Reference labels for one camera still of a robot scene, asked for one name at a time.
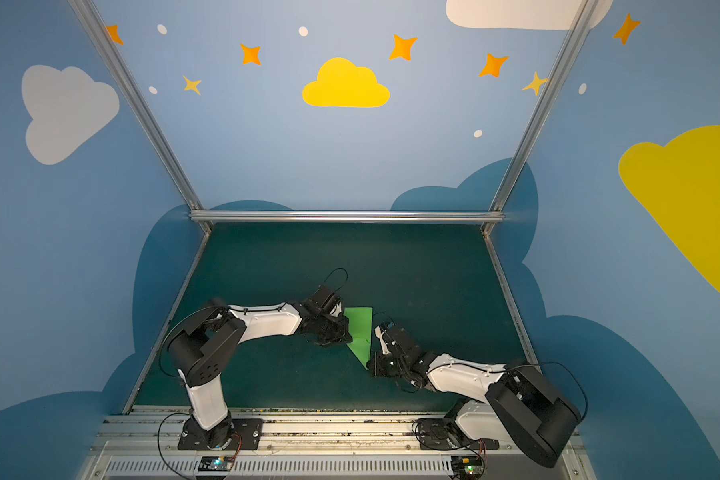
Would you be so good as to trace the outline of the green square paper sheet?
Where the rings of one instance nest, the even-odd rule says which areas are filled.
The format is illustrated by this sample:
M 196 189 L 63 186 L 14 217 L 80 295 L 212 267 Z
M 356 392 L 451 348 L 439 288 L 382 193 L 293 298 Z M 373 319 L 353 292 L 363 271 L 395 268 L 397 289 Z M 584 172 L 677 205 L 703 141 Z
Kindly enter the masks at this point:
M 371 307 L 348 307 L 345 315 L 349 320 L 349 334 L 352 341 L 347 344 L 348 348 L 366 369 L 371 356 L 372 318 Z

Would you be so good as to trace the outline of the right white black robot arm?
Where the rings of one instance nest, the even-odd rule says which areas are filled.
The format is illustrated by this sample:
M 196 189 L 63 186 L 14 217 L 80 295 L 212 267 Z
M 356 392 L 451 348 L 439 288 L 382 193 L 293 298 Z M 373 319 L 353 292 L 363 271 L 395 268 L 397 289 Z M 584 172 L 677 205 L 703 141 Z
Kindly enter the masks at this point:
M 460 397 L 438 430 L 462 448 L 479 440 L 508 442 L 536 464 L 552 468 L 588 413 L 588 402 L 578 408 L 537 364 L 480 364 L 426 351 L 392 322 L 373 333 L 381 350 L 367 363 L 372 376 L 401 379 L 415 391 Z

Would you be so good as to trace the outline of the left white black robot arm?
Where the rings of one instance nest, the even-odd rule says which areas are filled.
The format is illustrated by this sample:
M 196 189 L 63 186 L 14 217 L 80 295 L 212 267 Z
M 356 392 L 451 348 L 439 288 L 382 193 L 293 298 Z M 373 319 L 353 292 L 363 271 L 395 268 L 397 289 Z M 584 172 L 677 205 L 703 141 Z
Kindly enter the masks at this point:
M 221 376 L 240 344 L 293 335 L 310 336 L 321 347 L 351 343 L 350 320 L 339 295 L 321 285 L 301 302 L 246 307 L 214 300 L 174 326 L 163 347 L 191 406 L 177 449 L 257 449 L 252 425 L 238 427 L 234 423 Z

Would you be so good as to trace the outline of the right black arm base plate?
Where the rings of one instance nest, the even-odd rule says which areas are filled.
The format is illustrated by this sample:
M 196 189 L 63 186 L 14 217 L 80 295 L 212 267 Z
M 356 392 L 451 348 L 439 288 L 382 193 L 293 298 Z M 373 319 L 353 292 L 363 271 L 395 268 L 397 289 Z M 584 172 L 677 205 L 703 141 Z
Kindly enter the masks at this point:
M 420 418 L 413 422 L 412 433 L 423 450 L 454 451 L 471 449 L 475 451 L 498 450 L 499 442 L 492 439 L 472 440 L 446 418 Z

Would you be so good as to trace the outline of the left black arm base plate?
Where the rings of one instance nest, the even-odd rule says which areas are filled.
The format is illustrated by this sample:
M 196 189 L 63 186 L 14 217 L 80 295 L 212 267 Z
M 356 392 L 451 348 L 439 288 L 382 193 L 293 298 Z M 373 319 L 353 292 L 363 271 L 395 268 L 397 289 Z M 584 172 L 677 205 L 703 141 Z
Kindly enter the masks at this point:
M 260 418 L 226 418 L 211 430 L 204 430 L 190 416 L 183 425 L 177 449 L 255 451 L 261 440 L 262 428 L 263 420 Z

